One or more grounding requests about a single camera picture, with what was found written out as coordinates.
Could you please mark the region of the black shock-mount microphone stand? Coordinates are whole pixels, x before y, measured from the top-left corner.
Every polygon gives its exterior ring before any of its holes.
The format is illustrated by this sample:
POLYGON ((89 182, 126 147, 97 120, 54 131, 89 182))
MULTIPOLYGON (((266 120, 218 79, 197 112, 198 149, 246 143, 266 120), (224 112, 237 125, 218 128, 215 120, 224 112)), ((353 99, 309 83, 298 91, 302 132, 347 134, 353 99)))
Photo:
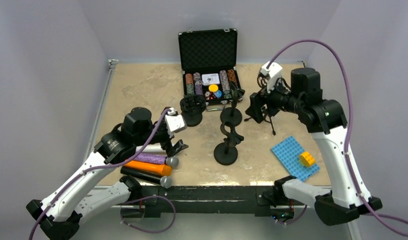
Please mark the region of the black shock-mount microphone stand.
POLYGON ((206 109, 206 99, 203 95, 187 95, 180 100, 181 115, 188 127, 199 125, 206 109))

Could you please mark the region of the white microphone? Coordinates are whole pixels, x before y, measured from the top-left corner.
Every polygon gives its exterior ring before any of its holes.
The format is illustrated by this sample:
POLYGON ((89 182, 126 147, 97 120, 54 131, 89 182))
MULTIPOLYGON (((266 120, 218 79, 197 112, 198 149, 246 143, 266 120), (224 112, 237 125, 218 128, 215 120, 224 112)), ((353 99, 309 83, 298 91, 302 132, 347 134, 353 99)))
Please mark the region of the white microphone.
POLYGON ((147 153, 147 154, 160 154, 160 155, 166 155, 166 151, 162 149, 160 144, 148 144, 147 146, 137 146, 135 152, 139 152, 141 149, 141 153, 147 153))

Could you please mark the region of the orange microphone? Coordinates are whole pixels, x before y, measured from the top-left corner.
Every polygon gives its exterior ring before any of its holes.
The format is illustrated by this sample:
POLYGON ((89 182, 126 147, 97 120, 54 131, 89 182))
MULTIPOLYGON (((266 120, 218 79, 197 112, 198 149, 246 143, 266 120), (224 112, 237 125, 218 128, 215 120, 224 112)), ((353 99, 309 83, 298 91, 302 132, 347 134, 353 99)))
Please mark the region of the orange microphone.
POLYGON ((172 168, 165 164, 153 164, 132 160, 126 163, 124 166, 131 169, 157 174, 160 176, 170 176, 172 173, 172 168))

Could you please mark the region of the black clip microphone stand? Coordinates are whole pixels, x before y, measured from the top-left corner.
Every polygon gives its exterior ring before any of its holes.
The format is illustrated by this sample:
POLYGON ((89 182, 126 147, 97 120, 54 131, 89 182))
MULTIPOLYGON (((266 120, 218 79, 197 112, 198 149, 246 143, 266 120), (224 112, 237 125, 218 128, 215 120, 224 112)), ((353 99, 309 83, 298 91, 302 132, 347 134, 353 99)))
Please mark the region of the black clip microphone stand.
POLYGON ((243 100, 245 91, 238 87, 238 85, 233 81, 229 83, 229 86, 232 94, 231 107, 227 107, 222 110, 220 120, 222 123, 229 122, 236 127, 242 122, 243 119, 242 113, 237 109, 237 105, 238 102, 243 100))

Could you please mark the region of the black silver-mesh microphone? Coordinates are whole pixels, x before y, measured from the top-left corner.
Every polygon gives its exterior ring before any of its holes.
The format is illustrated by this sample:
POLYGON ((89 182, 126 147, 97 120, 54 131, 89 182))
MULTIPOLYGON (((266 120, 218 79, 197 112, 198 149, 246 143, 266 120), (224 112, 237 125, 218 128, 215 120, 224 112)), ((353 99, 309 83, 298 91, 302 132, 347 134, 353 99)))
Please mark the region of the black silver-mesh microphone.
POLYGON ((169 189, 173 186, 173 179, 170 176, 160 176, 154 173, 145 172, 142 170, 137 170, 134 168, 129 168, 127 166, 123 166, 120 169, 120 173, 123 175, 129 175, 140 180, 153 183, 156 185, 160 185, 165 189, 169 189))

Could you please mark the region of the black tripod stand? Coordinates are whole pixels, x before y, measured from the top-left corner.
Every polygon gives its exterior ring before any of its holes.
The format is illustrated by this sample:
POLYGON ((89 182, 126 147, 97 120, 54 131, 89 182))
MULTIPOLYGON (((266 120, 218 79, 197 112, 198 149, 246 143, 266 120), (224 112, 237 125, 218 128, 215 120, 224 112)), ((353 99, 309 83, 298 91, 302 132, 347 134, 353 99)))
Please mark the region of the black tripod stand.
MULTIPOLYGON (((260 90, 262 90, 262 86, 263 86, 263 80, 257 75, 256 81, 257 81, 257 85, 260 87, 260 90)), ((276 135, 276 131, 274 129, 274 125, 273 125, 273 121, 272 121, 272 114, 263 114, 263 121, 262 122, 266 122, 266 123, 270 123, 271 129, 272 129, 272 134, 275 136, 276 135)), ((244 119, 245 122, 248 122, 249 120, 251 120, 251 117, 247 117, 244 119)))

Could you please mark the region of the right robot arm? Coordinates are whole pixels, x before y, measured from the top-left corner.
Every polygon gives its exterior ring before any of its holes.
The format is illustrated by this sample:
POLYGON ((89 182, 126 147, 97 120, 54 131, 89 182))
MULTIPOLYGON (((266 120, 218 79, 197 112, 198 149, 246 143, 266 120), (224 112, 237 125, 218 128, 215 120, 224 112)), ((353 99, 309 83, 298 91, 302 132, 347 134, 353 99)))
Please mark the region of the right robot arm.
POLYGON ((323 99, 320 73, 310 67, 293 69, 290 86, 283 84, 282 73, 280 66, 260 69, 258 76, 264 84, 250 96, 246 114, 257 123, 280 111, 296 114, 319 148, 331 188, 310 185, 290 175, 274 182, 269 199, 280 204, 294 200, 311 206, 327 226, 348 223, 381 209, 382 201, 365 186, 346 144, 351 124, 341 104, 323 99))

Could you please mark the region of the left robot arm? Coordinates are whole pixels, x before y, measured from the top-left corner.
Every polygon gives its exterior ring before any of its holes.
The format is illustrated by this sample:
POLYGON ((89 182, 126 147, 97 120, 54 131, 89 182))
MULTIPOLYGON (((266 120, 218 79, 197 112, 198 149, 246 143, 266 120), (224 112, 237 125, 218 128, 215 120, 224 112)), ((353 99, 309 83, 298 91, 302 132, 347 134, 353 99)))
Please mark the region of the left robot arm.
POLYGON ((160 144, 172 157, 187 146, 182 140, 172 144, 174 135, 187 128, 181 114, 166 107, 152 122, 151 111, 135 107, 94 146, 84 163, 65 183, 46 198, 33 199, 26 209, 50 240, 68 240, 89 218, 118 205, 146 200, 141 184, 132 176, 123 176, 105 190, 91 190, 115 169, 136 159, 150 144, 160 144))

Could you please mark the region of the purple glitter microphone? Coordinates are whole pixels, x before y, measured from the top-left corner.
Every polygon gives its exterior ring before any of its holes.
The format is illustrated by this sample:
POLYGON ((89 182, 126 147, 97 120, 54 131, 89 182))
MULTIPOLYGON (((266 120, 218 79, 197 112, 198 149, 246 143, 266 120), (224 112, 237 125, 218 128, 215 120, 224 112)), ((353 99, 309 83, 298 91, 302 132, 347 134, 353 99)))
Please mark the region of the purple glitter microphone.
POLYGON ((167 165, 172 168, 177 168, 180 163, 177 156, 165 156, 152 153, 140 153, 138 156, 134 157, 133 160, 155 165, 167 165))

